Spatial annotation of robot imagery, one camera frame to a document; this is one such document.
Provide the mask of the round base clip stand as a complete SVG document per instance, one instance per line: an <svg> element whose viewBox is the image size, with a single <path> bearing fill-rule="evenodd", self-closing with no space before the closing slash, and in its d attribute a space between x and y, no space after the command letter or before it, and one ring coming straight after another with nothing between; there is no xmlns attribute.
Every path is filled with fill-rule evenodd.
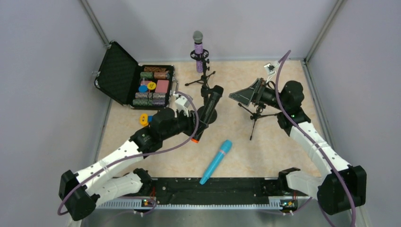
<svg viewBox="0 0 401 227"><path fill-rule="evenodd" d="M202 85L200 93L201 93L201 97L203 98L203 106L201 106L197 109L197 113L199 114L199 116L202 115L202 113L204 112L205 108L208 105L209 96L210 96L210 88L207 85ZM213 110L210 114L208 124L214 123L217 119L218 114L216 111L216 105L217 105L217 103L215 102L214 105L212 106Z"/></svg>

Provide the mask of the black orange-tipped microphone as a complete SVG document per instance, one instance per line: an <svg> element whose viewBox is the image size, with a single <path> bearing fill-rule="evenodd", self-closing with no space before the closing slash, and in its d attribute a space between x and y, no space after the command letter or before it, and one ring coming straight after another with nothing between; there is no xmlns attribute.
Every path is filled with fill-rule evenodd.
<svg viewBox="0 0 401 227"><path fill-rule="evenodd" d="M215 85L213 88L211 88L208 105L214 105L215 102L218 104L220 98L223 95L223 92L224 92L224 88L219 85ZM204 131L205 130L203 130L201 132L196 131L195 135L192 138L192 141L198 143L200 141Z"/></svg>

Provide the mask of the purple glitter microphone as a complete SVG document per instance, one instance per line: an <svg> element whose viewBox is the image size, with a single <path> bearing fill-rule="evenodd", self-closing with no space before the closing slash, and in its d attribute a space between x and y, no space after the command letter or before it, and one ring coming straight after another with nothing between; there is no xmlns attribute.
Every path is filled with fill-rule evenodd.
<svg viewBox="0 0 401 227"><path fill-rule="evenodd" d="M202 61L201 57L203 56L203 34L201 31L195 31L192 35L193 40L194 40L194 54L195 58L197 59L196 61L196 68L198 73L203 72L203 66L202 66Z"/></svg>

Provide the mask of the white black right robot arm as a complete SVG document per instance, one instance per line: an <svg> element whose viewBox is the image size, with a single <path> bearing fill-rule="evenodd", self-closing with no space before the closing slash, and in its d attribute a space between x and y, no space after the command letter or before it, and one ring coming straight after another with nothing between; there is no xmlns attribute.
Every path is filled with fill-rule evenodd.
<svg viewBox="0 0 401 227"><path fill-rule="evenodd" d="M256 106L257 111L251 116L254 121L263 117L261 113L267 106L278 109L276 117L280 128L301 146L321 174L321 177L314 177L295 167L280 171L281 188L316 199L329 215L365 205L366 171L344 160L317 132L301 107L305 96L300 82L289 80L277 91L271 79L279 65L266 64L267 79L257 78L249 87L231 93L229 98L244 109L250 104Z"/></svg>

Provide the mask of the small black tripod stand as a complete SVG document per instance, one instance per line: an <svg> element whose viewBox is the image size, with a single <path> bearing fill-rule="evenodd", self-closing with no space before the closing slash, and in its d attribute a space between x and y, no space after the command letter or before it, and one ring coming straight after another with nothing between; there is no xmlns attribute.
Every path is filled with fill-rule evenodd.
<svg viewBox="0 0 401 227"><path fill-rule="evenodd" d="M258 105L256 107L256 111L252 112L250 111L248 108L246 108L243 104L238 103L238 106L243 108L244 110L246 110L247 112L249 112L251 114L250 119L253 120L253 127L252 127L252 132L250 135L249 140L251 141L253 139L253 132L255 129L255 125L258 119L260 118L264 118L264 117L269 117L269 116L277 116L279 113L271 113L271 114L262 114L262 112L266 109L266 105Z"/></svg>

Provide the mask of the yellow blue toy block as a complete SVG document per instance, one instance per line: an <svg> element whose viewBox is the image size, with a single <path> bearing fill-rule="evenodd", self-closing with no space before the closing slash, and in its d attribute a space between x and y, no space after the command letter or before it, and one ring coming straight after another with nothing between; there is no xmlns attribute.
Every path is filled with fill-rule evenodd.
<svg viewBox="0 0 401 227"><path fill-rule="evenodd" d="M146 113L143 113L139 117L139 123L141 126L146 127L149 125L150 122L152 122L153 116L148 115Z"/></svg>

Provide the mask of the purple black poker chip row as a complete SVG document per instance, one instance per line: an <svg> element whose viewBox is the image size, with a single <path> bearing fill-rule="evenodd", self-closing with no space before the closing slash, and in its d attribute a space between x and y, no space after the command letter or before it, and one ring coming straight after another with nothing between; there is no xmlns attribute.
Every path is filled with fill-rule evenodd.
<svg viewBox="0 0 401 227"><path fill-rule="evenodd" d="M164 99L134 99L132 102L132 106L156 107L165 105Z"/></svg>

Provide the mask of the blue tan poker chip row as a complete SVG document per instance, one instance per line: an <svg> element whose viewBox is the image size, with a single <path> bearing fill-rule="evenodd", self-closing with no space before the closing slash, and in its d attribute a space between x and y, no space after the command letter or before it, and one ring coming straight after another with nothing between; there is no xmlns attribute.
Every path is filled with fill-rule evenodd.
<svg viewBox="0 0 401 227"><path fill-rule="evenodd" d="M137 92L135 93L135 99L165 99L166 93L158 92Z"/></svg>

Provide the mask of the yellow big blind button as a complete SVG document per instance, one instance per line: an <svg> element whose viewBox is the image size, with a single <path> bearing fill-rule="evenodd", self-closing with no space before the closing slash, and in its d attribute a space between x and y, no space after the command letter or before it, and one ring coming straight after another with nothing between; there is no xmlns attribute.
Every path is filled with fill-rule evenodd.
<svg viewBox="0 0 401 227"><path fill-rule="evenodd" d="M156 84L155 82L149 82L149 83L147 84L148 90L155 90L156 87L157 87L157 84Z"/></svg>

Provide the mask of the turquoise toy microphone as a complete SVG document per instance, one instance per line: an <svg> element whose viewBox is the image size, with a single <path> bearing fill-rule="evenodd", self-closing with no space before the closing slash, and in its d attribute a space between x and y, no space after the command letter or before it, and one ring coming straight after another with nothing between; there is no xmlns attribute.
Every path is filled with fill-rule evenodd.
<svg viewBox="0 0 401 227"><path fill-rule="evenodd" d="M203 173L202 178L199 181L200 185L204 185L209 178L212 176L212 174L215 172L216 168L219 166L223 158L227 155L227 153L231 150L232 148L232 141L230 140L225 140L220 148L218 149L218 152L210 162L209 166L206 168L205 172Z"/></svg>

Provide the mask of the black poker chip case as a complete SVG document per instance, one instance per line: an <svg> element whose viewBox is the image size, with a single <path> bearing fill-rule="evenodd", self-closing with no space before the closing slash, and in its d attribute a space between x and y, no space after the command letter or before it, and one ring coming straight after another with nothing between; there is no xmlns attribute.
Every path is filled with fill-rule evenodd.
<svg viewBox="0 0 401 227"><path fill-rule="evenodd" d="M141 85L149 82L157 83L158 79L142 79L140 73L145 66L163 66L170 74L169 90L166 93L166 105L156 107L132 106L135 93ZM111 41L106 47L106 53L99 70L96 72L94 85L117 103L138 110L159 110L171 104L173 83L175 82L174 65L143 65L138 63L118 42Z"/></svg>

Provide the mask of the green poker chip row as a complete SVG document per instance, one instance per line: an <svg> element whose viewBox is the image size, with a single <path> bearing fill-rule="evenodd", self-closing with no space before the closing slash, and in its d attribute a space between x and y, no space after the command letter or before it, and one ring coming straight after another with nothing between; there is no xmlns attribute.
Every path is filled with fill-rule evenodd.
<svg viewBox="0 0 401 227"><path fill-rule="evenodd" d="M140 78L142 79L170 79L168 72L141 72Z"/></svg>

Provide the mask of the orange brown poker chip row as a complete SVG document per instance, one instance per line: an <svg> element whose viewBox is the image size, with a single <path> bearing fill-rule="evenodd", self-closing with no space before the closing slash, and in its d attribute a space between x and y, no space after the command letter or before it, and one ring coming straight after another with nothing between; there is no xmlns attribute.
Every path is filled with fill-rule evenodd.
<svg viewBox="0 0 401 227"><path fill-rule="evenodd" d="M145 66L144 72L168 72L168 68L163 66Z"/></svg>

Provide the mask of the shock mount tripod stand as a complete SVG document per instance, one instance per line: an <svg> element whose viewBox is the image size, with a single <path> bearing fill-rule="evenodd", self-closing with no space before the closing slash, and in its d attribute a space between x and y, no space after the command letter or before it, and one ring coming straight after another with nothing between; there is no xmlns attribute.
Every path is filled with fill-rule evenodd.
<svg viewBox="0 0 401 227"><path fill-rule="evenodd" d="M187 87L189 85L198 83L198 84L202 85L202 89L203 90L210 89L209 84L208 84L208 80L216 72L213 71L210 74L207 74L207 72L210 70L210 66L208 66L208 64L210 63L210 61L209 61L209 51L206 50L206 49L203 49L202 52L199 52L197 50L193 50L190 53L190 57L193 60L196 60L197 62L198 61L201 62L201 77L198 80L194 80L192 82L185 83L185 86Z"/></svg>

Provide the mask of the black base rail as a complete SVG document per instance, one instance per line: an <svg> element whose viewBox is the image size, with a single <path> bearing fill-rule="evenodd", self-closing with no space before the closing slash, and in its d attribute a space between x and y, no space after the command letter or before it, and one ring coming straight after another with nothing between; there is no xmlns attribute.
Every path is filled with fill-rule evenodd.
<svg viewBox="0 0 401 227"><path fill-rule="evenodd" d="M283 188L277 178L262 177L212 177L205 184L199 178L163 177L150 189L163 205L267 205L274 197L304 196Z"/></svg>

